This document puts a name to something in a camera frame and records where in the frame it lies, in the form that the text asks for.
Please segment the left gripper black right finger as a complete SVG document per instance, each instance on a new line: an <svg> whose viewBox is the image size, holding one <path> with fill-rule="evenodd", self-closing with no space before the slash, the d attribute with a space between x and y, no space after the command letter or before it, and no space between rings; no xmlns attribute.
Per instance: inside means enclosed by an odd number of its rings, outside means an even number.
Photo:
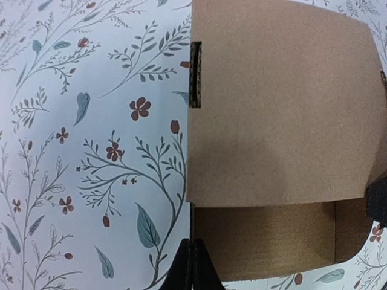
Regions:
<svg viewBox="0 0 387 290"><path fill-rule="evenodd" d="M202 239L193 242L192 282L194 290L225 290Z"/></svg>

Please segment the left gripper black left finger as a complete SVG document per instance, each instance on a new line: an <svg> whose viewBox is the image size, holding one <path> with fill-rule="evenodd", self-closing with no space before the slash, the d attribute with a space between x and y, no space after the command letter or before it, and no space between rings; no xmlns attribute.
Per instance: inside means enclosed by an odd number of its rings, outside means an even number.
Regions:
<svg viewBox="0 0 387 290"><path fill-rule="evenodd" d="M191 242L182 239L159 290L191 289Z"/></svg>

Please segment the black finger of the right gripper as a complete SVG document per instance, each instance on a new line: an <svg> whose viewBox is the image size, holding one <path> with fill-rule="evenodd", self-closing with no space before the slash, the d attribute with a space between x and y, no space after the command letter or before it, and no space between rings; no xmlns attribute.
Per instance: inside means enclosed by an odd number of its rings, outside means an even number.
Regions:
<svg viewBox="0 0 387 290"><path fill-rule="evenodd" d="M382 227L387 224L387 180L380 179L366 188L366 213Z"/></svg>

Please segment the brown cardboard box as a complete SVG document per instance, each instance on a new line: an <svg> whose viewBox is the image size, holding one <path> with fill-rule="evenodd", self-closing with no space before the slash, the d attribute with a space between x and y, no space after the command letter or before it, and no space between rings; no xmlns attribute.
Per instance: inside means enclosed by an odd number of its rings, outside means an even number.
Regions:
<svg viewBox="0 0 387 290"><path fill-rule="evenodd" d="M194 1L187 200L224 281L360 253L386 172L386 97L368 24L294 1Z"/></svg>

